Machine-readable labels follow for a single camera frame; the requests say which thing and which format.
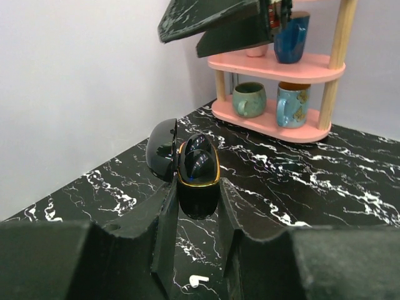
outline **pink shelf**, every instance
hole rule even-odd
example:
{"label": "pink shelf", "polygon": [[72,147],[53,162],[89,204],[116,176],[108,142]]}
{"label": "pink shelf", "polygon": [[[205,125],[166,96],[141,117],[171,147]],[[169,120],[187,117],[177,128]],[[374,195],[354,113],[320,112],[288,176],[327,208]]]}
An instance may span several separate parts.
{"label": "pink shelf", "polygon": [[326,83],[340,78],[346,65],[328,69],[329,56],[304,53],[296,64],[279,64],[273,48],[264,57],[248,57],[245,50],[227,52],[208,57],[210,68],[289,83]]}
{"label": "pink shelf", "polygon": [[217,100],[212,104],[212,113],[218,119],[248,128],[259,133],[282,139],[292,143],[311,143],[325,138],[331,130],[332,124],[327,130],[318,130],[317,123],[319,111],[308,109],[305,125],[296,129],[281,128],[276,123],[276,101],[267,100],[266,112],[259,117],[244,119],[239,117],[232,107],[232,95],[226,97],[227,101]]}

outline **ceramic cup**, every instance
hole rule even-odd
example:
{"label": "ceramic cup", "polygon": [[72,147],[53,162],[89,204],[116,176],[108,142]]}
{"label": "ceramic cup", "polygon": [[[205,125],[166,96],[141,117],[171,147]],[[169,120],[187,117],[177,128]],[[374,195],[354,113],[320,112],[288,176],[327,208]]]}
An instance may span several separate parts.
{"label": "ceramic cup", "polygon": [[267,103],[265,88],[258,82],[245,82],[233,91],[233,108],[243,118],[255,118],[263,114]]}
{"label": "ceramic cup", "polygon": [[298,128],[306,122],[310,84],[280,82],[277,88],[276,121],[278,126]]}
{"label": "ceramic cup", "polygon": [[297,63],[303,56],[310,14],[306,11],[292,13],[285,29],[274,37],[274,52],[281,64]]}
{"label": "ceramic cup", "polygon": [[249,56],[250,58],[260,58],[262,56],[265,56],[267,51],[268,51],[268,45],[262,45],[246,49],[246,55]]}

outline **two-tier shelf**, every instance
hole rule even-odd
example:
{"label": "two-tier shelf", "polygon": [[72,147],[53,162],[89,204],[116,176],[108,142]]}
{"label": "two-tier shelf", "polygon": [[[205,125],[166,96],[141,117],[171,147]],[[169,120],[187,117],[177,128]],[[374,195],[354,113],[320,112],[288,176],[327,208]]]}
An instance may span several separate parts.
{"label": "two-tier shelf", "polygon": [[[312,1],[297,0],[294,2]],[[294,143],[310,143],[325,138],[331,130],[331,116],[339,78],[346,65],[344,58],[358,0],[341,0],[337,16],[331,56],[304,53],[296,64],[279,64],[273,50],[263,57],[248,57],[245,50],[208,57],[208,65],[216,70],[217,100],[212,113],[218,119],[252,129],[259,133]],[[325,83],[320,111],[309,109],[305,125],[296,129],[279,127],[276,122],[276,101],[267,100],[266,112],[252,119],[239,117],[232,107],[232,96],[225,94],[224,72],[286,81],[289,83]]]}

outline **wall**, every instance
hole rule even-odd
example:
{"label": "wall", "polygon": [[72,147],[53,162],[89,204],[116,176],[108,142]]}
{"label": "wall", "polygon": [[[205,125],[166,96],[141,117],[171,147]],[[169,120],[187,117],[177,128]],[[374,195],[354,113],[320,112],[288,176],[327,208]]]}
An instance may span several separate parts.
{"label": "wall", "polygon": [[[332,122],[400,140],[400,41],[397,0],[358,1],[346,56],[346,72],[339,83]],[[306,51],[329,54],[339,0],[294,3],[293,10],[311,13]],[[258,80],[240,76],[239,81]],[[278,83],[262,81],[276,98]],[[319,109],[324,85],[312,86],[311,107]]]}
{"label": "wall", "polygon": [[0,220],[215,97],[169,0],[0,2]]}

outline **black marble table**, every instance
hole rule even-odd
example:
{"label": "black marble table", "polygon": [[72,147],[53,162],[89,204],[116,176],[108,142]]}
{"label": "black marble table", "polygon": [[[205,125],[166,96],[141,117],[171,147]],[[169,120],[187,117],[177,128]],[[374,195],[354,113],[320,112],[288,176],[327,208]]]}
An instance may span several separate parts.
{"label": "black marble table", "polygon": [[[245,199],[247,226],[345,224],[400,227],[400,142],[333,126],[312,144],[290,144],[219,121],[204,106],[178,122],[187,139],[207,134],[217,146],[222,177]],[[147,141],[84,174],[9,220],[90,219],[100,225],[122,216],[161,185],[145,162]],[[182,212],[176,236],[172,299],[228,298],[222,278],[218,212],[193,221]],[[210,277],[193,289],[192,274]]]}

